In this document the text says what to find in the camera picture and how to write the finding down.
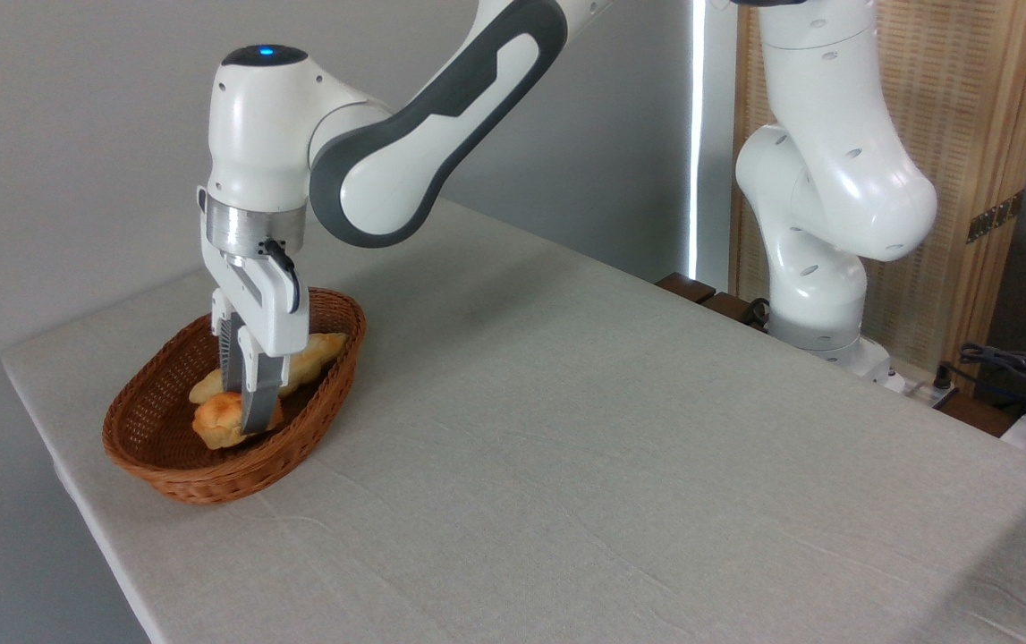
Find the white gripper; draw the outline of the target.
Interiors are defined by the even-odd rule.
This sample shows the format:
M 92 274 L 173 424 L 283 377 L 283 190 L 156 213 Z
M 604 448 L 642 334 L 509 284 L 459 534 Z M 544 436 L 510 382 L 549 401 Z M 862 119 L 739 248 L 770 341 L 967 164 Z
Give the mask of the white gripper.
M 211 333 L 223 391 L 242 393 L 242 435 L 270 428 L 289 354 L 307 345 L 309 296 L 291 255 L 301 249 L 307 209 L 260 212 L 231 207 L 200 187 L 201 254 L 218 289 Z

